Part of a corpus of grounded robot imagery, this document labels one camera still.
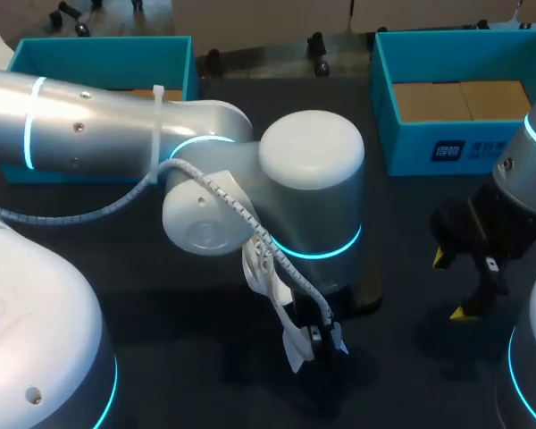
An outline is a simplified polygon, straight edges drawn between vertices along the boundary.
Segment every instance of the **dark table surface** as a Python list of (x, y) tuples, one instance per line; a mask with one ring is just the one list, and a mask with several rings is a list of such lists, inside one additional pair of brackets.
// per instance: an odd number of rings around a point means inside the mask
[[(238, 254), (196, 257), (166, 239), (161, 189), (92, 224), (15, 225), (72, 262), (96, 291), (128, 427), (499, 428), (494, 374), (536, 279), (536, 244), (508, 267), (509, 299), (478, 323), (451, 323), (477, 276), (468, 257), (449, 273), (431, 268), (428, 220), (444, 198), (466, 198), (487, 178), (388, 178), (367, 86), (365, 79), (217, 80), (203, 81), (201, 94), (246, 112), (258, 138), (304, 109), (341, 114), (364, 136), (365, 245), (381, 259), (384, 302), (343, 324), (350, 355), (340, 382), (291, 373), (273, 309), (247, 289)], [(0, 205), (75, 214), (127, 188), (12, 186), (0, 177)]]

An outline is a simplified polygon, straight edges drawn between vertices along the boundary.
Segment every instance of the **robot end effector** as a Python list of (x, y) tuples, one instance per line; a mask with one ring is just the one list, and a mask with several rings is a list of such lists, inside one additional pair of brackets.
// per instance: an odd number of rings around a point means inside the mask
[(507, 295), (503, 269), (536, 240), (536, 104), (497, 161), (492, 180), (466, 201), (444, 201), (431, 216), (439, 243), (433, 266), (448, 268), (466, 253), (480, 276), (474, 294), (451, 316), (485, 315), (496, 297)]

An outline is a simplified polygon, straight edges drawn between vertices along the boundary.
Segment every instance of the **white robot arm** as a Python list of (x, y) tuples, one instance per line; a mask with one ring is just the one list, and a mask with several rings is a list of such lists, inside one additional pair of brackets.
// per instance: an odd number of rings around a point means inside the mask
[[(242, 248), (251, 288), (271, 298), (284, 325), (294, 370), (317, 358), (316, 349), (342, 349), (326, 297), (356, 282), (364, 163), (362, 137), (345, 118), (290, 114), (254, 141), (248, 118), (226, 103), (160, 104), (0, 71), (0, 163), (140, 179), (89, 214), (48, 218), (0, 207), (6, 220), (38, 225), (93, 221), (160, 178), (168, 237), (203, 256)], [(283, 309), (292, 299), (296, 311), (309, 308), (302, 329)], [(294, 350), (301, 356), (291, 357)]]
[(119, 427), (116, 390), (88, 281), (0, 220), (0, 429)]

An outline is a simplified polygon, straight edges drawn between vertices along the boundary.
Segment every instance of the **blue bin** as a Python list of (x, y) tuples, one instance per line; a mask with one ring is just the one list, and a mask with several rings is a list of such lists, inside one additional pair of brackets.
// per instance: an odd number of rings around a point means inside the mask
[[(520, 80), (536, 102), (536, 30), (446, 30), (378, 33), (371, 95), (389, 175), (489, 173), (500, 152), (471, 158), (469, 151), (504, 147), (522, 121), (403, 122), (395, 83)], [(459, 142), (452, 161), (433, 160), (441, 142)]]
[[(182, 90), (198, 99), (198, 76), (190, 37), (35, 38), (18, 45), (8, 70), (103, 89)], [(107, 181), (3, 165), (14, 183)]]

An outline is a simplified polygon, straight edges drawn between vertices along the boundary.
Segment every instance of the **brown cardboard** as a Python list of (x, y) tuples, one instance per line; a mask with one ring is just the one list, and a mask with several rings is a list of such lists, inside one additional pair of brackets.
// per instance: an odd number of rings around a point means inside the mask
[(461, 82), (473, 121), (524, 119), (531, 105), (518, 80)]
[[(134, 97), (142, 97), (142, 98), (150, 98), (150, 99), (155, 98), (155, 96), (153, 95), (152, 89), (133, 89), (131, 91), (117, 91), (117, 92), (121, 92), (122, 94), (127, 94), (129, 96), (134, 96)], [(174, 90), (164, 91), (163, 100), (164, 101), (182, 101), (182, 90), (174, 89)]]
[(403, 122), (471, 121), (458, 83), (393, 85)]

